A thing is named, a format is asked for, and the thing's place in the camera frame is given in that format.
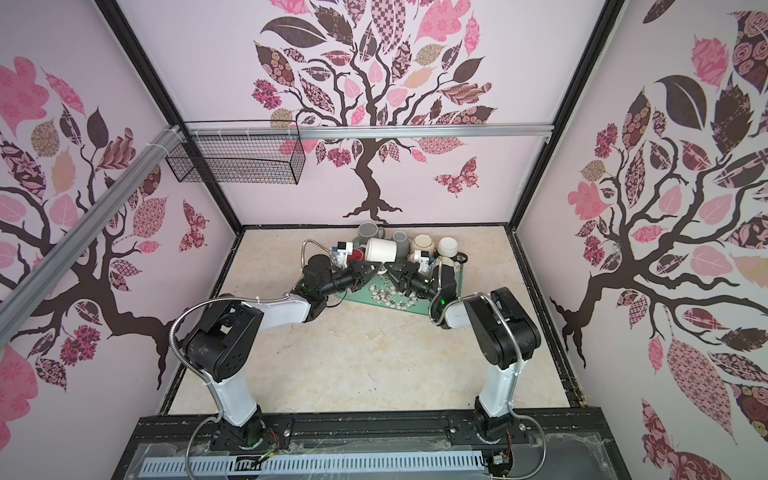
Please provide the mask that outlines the red mug black handle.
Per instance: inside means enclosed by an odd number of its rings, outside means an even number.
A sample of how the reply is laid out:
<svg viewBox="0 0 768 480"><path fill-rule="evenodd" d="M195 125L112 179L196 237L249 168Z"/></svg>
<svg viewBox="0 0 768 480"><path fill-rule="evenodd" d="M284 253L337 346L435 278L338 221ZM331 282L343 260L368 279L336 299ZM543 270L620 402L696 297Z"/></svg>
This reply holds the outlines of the red mug black handle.
<svg viewBox="0 0 768 480"><path fill-rule="evenodd" d="M356 260L356 261L364 261L365 253L362 249L354 249L352 254L349 256L349 259Z"/></svg>

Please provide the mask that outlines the white mug red inside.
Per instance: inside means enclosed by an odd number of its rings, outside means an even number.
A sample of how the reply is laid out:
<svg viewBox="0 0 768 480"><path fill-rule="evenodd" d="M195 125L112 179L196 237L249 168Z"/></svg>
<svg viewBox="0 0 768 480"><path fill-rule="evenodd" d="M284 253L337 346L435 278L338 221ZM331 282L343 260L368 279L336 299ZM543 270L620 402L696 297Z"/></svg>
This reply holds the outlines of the white mug red inside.
<svg viewBox="0 0 768 480"><path fill-rule="evenodd" d="M388 263L397 258L397 243L392 240L369 238L365 246L365 260Z"/></svg>

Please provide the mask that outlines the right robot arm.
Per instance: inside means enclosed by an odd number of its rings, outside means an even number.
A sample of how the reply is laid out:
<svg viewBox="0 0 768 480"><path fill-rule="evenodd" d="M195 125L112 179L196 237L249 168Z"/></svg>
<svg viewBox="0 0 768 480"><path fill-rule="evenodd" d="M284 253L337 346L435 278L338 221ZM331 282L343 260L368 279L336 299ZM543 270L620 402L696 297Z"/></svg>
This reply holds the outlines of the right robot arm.
<svg viewBox="0 0 768 480"><path fill-rule="evenodd" d="M469 327L488 363L475 401L476 435L495 444L526 422L514 410L515 389L527 361L541 346L541 334L507 287L461 297L452 267L440 264L424 274L410 261L387 262L383 270L395 290L428 302L427 314L444 329Z"/></svg>

